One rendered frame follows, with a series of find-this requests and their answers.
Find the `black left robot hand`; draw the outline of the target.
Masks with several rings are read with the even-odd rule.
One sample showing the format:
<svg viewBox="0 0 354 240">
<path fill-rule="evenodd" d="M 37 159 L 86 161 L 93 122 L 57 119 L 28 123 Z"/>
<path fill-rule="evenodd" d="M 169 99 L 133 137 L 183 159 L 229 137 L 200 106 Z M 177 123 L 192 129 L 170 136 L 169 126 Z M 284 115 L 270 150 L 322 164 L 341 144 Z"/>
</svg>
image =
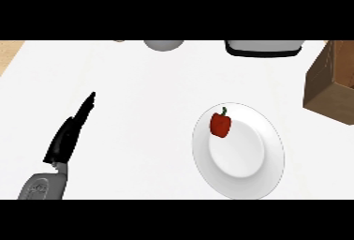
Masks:
<svg viewBox="0 0 354 240">
<path fill-rule="evenodd" d="M 96 93 L 92 93 L 79 108 L 77 114 L 65 120 L 51 143 L 46 157 L 43 159 L 45 163 L 68 163 L 77 147 L 79 134 L 90 111 L 95 108 L 95 97 Z"/>
</svg>

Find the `white round plate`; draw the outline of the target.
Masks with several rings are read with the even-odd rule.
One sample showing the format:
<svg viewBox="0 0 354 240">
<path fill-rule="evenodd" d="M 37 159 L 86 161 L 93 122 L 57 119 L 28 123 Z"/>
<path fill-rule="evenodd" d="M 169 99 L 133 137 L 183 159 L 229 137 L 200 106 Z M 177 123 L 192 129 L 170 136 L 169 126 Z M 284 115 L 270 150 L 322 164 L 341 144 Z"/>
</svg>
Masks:
<svg viewBox="0 0 354 240">
<path fill-rule="evenodd" d="M 232 127 L 211 134 L 211 117 L 228 109 Z M 198 171 L 213 189 L 232 199 L 260 199 L 275 190 L 285 169 L 278 130 L 266 116 L 241 103 L 222 103 L 203 114 L 192 133 Z"/>
</svg>

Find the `brown cardboard box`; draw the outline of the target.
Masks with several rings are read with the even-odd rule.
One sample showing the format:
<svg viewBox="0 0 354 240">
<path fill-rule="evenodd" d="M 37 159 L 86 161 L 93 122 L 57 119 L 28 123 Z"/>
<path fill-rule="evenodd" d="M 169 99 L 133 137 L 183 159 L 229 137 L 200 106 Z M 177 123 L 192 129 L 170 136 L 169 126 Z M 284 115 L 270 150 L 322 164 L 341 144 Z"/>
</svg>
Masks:
<svg viewBox="0 0 354 240">
<path fill-rule="evenodd" d="M 354 40 L 329 40 L 306 73 L 303 107 L 354 125 Z"/>
</svg>

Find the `red bell pepper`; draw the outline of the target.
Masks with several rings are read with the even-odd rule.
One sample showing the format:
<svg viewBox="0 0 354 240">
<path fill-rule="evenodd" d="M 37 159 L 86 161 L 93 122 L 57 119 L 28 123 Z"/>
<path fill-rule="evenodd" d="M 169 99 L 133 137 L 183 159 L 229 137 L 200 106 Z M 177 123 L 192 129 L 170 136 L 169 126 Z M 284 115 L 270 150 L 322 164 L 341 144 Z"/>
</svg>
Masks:
<svg viewBox="0 0 354 240">
<path fill-rule="evenodd" d="M 214 113 L 210 119 L 210 133 L 226 138 L 232 128 L 232 119 L 228 116 L 228 108 L 222 108 L 222 113 Z"/>
</svg>

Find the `grey round object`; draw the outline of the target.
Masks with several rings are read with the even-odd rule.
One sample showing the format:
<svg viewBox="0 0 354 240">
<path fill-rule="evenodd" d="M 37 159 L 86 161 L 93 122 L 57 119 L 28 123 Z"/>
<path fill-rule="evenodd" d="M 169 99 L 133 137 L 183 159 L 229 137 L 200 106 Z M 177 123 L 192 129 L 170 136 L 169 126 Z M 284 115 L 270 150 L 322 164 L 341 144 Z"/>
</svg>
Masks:
<svg viewBox="0 0 354 240">
<path fill-rule="evenodd" d="M 180 47 L 183 40 L 146 40 L 145 45 L 158 52 L 169 52 Z"/>
</svg>

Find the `grey and black appliance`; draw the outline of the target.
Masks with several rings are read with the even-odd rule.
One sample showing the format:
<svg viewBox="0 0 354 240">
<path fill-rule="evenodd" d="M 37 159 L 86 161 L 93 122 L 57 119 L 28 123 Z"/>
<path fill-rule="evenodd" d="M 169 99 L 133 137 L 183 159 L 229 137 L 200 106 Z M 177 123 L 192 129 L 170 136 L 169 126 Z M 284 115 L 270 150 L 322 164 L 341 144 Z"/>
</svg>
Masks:
<svg viewBox="0 0 354 240">
<path fill-rule="evenodd" d="M 226 50 L 234 56 L 272 58 L 300 53 L 303 40 L 228 40 Z"/>
</svg>

